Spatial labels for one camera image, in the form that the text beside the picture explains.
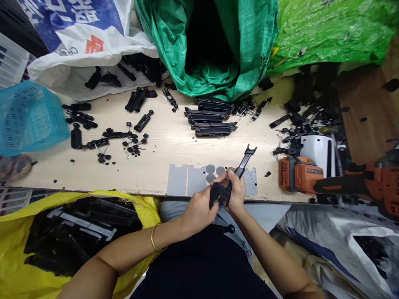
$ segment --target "wooden table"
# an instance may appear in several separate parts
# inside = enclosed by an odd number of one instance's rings
[[[250,125],[246,124],[251,116],[245,116],[238,123],[238,129],[227,138],[196,138],[183,115],[184,107],[196,109],[196,105],[192,98],[178,91],[170,91],[179,105],[176,113],[172,112],[172,106],[161,97],[163,93],[160,88],[155,88],[158,97],[146,99],[139,113],[129,113],[124,109],[130,92],[96,99],[91,102],[92,110],[88,113],[99,126],[91,130],[81,127],[83,144],[101,138],[101,134],[109,127],[116,132],[126,132],[127,121],[135,125],[152,109],[154,114],[151,120],[143,132],[138,134],[140,139],[144,133],[149,134],[148,143],[143,146],[147,150],[141,151],[140,157],[130,155],[126,159],[122,139],[111,139],[106,153],[111,154],[112,159],[106,166],[97,162],[95,150],[72,149],[68,139],[45,151],[29,153],[38,163],[27,177],[10,185],[73,191],[116,189],[130,194],[166,196],[170,164],[188,164],[198,168],[208,164],[237,167],[250,144],[251,148],[258,147],[247,164],[250,170],[256,168],[258,195],[247,199],[308,202],[310,196],[280,190],[277,181],[278,163],[272,153],[279,138],[276,136],[277,132],[270,129],[269,123],[286,114],[280,104],[290,98],[292,88],[292,80],[282,78],[275,87],[255,96],[258,103],[269,96],[273,96],[273,101],[264,108],[258,120]],[[61,99],[64,103],[68,102],[63,97]],[[239,116],[232,115],[228,121],[234,122],[238,119]],[[288,121],[279,128],[289,124]],[[264,177],[267,171],[271,172],[271,176]]]

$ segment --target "orange power tool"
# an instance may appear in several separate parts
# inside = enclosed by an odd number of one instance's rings
[[[399,219],[399,165],[392,156],[380,162],[356,166],[344,176],[324,178],[323,169],[304,157],[285,157],[279,162],[279,185],[283,190],[305,194],[359,194],[375,201],[386,217]]]

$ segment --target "green bag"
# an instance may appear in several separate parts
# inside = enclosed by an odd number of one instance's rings
[[[136,0],[134,8],[180,92],[232,102],[264,77],[278,0]]]
[[[278,6],[278,51],[267,76],[319,62],[382,64],[399,24],[398,0],[280,0]]]

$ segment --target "gold bangle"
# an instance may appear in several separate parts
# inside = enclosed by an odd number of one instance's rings
[[[154,249],[155,249],[156,251],[158,251],[158,252],[163,252],[163,251],[165,251],[165,250],[167,249],[167,246],[166,246],[164,249],[159,250],[158,248],[155,247],[155,244],[154,244],[154,231],[155,231],[155,228],[156,228],[158,225],[160,225],[160,224],[162,224],[162,222],[158,222],[157,224],[155,224],[155,226],[154,226],[154,228],[153,228],[153,231],[151,232],[151,243],[153,244],[153,247],[154,247]]]

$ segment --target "person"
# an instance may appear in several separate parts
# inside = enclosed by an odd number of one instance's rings
[[[308,274],[245,210],[244,179],[229,170],[211,185],[227,186],[230,181],[227,207],[215,203],[209,208],[210,186],[187,204],[164,201],[160,214],[166,222],[108,244],[82,266],[58,298],[112,298],[118,277],[155,252],[161,253],[132,299],[324,298]],[[229,223],[234,233],[215,229]],[[253,252],[278,292],[254,273]]]

